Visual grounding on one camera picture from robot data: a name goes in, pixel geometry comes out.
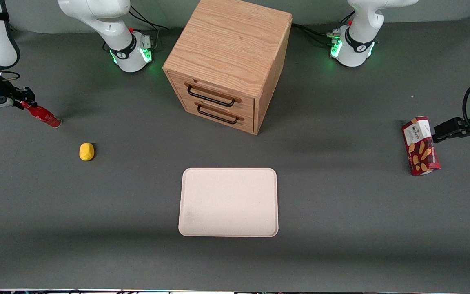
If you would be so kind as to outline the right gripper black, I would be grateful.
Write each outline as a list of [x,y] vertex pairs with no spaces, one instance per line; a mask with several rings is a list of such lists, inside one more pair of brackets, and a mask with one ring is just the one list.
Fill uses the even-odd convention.
[[19,89],[13,86],[10,81],[0,81],[0,100],[13,102],[13,106],[20,110],[35,107],[34,92],[28,86]]

